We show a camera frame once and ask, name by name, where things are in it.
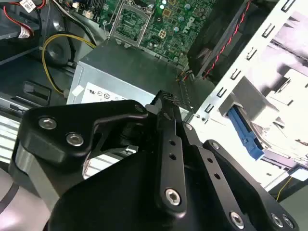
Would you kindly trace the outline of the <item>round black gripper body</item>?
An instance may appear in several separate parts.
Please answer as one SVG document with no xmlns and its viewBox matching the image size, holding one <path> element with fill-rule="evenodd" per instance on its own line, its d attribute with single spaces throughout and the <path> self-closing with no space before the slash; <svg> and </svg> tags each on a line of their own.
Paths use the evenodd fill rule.
<svg viewBox="0 0 308 231">
<path fill-rule="evenodd" d="M 57 202 L 50 231 L 229 231 L 231 223 L 191 151 L 184 151 L 187 210 L 173 218 L 157 203 L 154 154 L 126 158 L 69 189 Z"/>
</svg>

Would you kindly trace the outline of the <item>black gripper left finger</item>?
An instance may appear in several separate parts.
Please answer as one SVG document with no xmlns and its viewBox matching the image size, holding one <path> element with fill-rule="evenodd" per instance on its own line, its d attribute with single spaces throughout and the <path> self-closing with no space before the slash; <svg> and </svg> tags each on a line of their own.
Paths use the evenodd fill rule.
<svg viewBox="0 0 308 231">
<path fill-rule="evenodd" d="M 158 158 L 157 203 L 173 218 L 187 210 L 177 99 L 159 91 L 142 106 L 134 100 L 41 107 L 22 119 L 14 163 L 51 212 L 72 187 L 135 154 Z"/>
</svg>

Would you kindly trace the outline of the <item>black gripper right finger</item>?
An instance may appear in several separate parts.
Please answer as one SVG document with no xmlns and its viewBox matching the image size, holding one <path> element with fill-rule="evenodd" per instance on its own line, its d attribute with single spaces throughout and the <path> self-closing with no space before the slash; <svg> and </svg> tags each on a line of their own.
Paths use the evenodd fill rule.
<svg viewBox="0 0 308 231">
<path fill-rule="evenodd" d="M 179 124 L 191 231 L 297 231 L 294 218 L 215 140 Z"/>
</svg>

